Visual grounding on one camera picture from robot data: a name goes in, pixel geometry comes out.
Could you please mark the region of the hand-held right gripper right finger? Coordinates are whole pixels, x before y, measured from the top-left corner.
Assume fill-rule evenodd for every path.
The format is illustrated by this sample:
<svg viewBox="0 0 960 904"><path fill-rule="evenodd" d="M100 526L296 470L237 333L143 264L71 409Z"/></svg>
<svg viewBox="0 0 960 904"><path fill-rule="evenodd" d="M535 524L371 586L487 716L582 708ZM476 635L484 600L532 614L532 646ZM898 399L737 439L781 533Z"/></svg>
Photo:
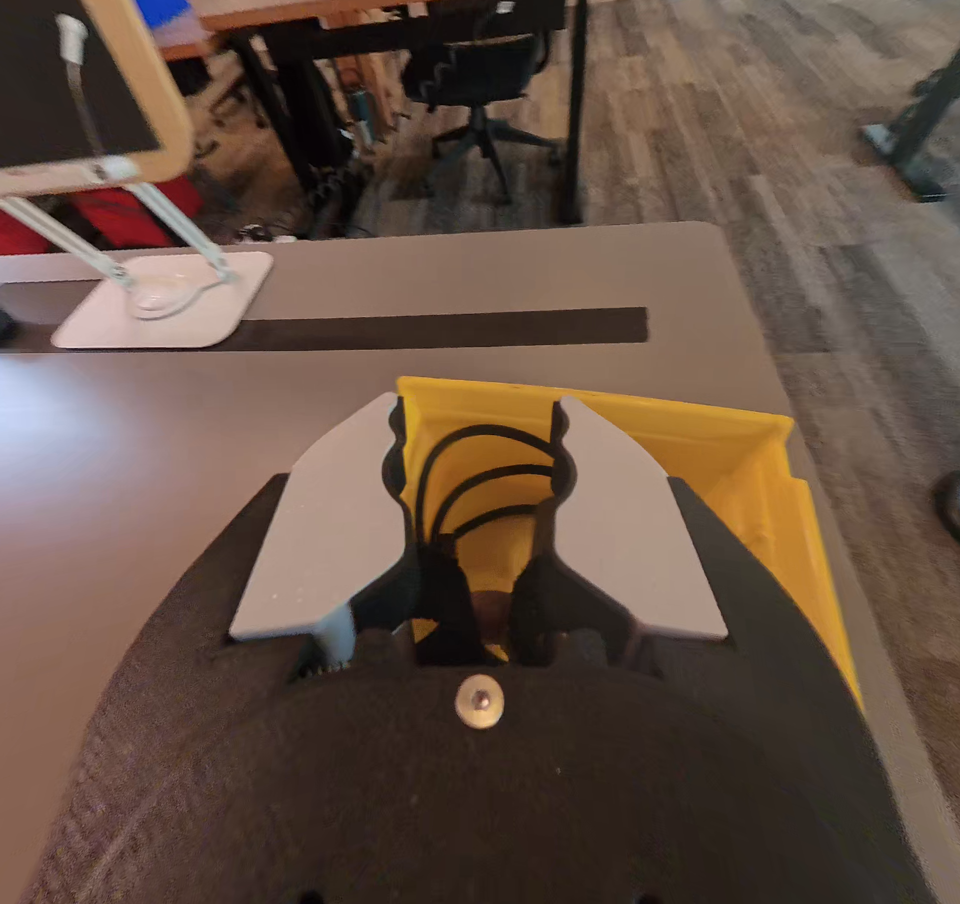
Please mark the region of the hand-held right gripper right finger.
<svg viewBox="0 0 960 904"><path fill-rule="evenodd" d="M552 550L625 613L628 634L723 641L729 633L664 468L573 396L557 411Z"/></svg>

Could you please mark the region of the black mesh desk chair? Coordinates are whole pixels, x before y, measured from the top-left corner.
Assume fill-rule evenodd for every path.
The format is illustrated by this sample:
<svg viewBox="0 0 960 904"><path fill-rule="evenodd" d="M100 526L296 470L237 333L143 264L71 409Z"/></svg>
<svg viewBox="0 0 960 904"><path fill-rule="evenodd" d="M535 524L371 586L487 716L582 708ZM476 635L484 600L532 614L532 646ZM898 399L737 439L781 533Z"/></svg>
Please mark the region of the black mesh desk chair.
<svg viewBox="0 0 960 904"><path fill-rule="evenodd" d="M560 161L558 142L514 128L492 118L490 105L521 100L535 76L550 61L553 32L439 44L412 50L401 72L402 90L409 101L432 114L441 108L465 108L467 122L431 139L431 167L422 187L432 196L441 171L478 150L498 178L500 199L513 201L497 143L510 142L546 150L548 161Z"/></svg>

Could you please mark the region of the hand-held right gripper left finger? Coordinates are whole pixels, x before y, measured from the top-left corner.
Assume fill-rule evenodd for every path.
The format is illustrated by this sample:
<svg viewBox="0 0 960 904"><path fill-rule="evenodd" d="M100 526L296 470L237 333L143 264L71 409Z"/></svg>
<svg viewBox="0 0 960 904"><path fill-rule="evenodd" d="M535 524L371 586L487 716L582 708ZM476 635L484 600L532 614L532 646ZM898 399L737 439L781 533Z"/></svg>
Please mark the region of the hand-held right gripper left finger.
<svg viewBox="0 0 960 904"><path fill-rule="evenodd" d="M351 602L406 547L402 508L383 477L399 408L397 394L379 395L294 464L230 624L234 641L355 641Z"/></svg>

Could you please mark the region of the red bag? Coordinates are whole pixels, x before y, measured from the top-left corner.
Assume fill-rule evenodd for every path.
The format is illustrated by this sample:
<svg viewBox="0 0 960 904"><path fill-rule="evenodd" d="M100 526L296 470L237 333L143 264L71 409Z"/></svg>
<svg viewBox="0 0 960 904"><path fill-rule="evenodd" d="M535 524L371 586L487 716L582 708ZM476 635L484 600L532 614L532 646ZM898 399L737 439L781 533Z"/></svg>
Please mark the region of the red bag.
<svg viewBox="0 0 960 904"><path fill-rule="evenodd" d="M43 195L31 201L54 220L101 250L169 248L183 243L126 190ZM6 213L1 214L1 254L53 253L54 244Z"/></svg>

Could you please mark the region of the yellow plastic bin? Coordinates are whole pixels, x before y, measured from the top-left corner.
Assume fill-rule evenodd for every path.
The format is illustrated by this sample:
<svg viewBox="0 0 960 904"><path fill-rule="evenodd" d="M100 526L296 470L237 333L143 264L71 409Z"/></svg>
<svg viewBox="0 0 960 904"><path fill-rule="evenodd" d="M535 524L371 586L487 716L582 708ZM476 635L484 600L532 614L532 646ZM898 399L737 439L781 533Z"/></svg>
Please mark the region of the yellow plastic bin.
<svg viewBox="0 0 960 904"><path fill-rule="evenodd" d="M533 508L550 494L545 452L480 435L439 453L418 494L434 447L451 433L498 425L547 441L553 406L570 395L640 444L670 477L682 479L770 571L805 614L858 705L858 675L809 484L793 476L788 417L645 397L503 382L401 377L407 487L421 501L425 543L488 512Z"/></svg>

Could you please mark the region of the white panel stand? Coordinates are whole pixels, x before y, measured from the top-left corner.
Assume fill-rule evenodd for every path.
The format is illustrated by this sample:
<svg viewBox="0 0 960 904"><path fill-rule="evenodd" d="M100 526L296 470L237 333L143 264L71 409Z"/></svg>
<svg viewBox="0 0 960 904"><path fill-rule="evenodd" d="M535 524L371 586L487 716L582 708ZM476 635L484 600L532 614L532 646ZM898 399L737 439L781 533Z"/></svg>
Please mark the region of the white panel stand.
<svg viewBox="0 0 960 904"><path fill-rule="evenodd" d="M30 198L57 187L120 186L186 243L172 255L112 261ZM60 350L198 350L224 342L273 268L264 251L226 252L153 184L131 156L2 165L2 211L102 280L51 336Z"/></svg>

